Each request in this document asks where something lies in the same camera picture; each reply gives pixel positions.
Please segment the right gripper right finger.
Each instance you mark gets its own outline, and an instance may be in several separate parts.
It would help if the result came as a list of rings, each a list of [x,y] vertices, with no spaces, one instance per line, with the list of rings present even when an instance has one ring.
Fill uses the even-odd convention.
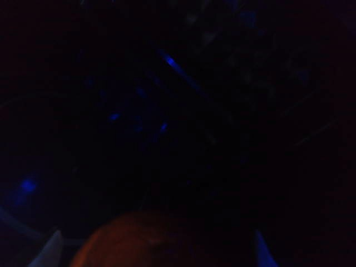
[[[260,231],[255,232],[255,254],[257,267],[278,267]]]

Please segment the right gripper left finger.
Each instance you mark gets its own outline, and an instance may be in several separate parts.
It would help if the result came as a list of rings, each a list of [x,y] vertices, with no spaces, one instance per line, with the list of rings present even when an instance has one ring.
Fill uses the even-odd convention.
[[[39,252],[29,262],[29,267],[57,267],[60,264],[63,249],[63,236],[59,230],[44,242]]]

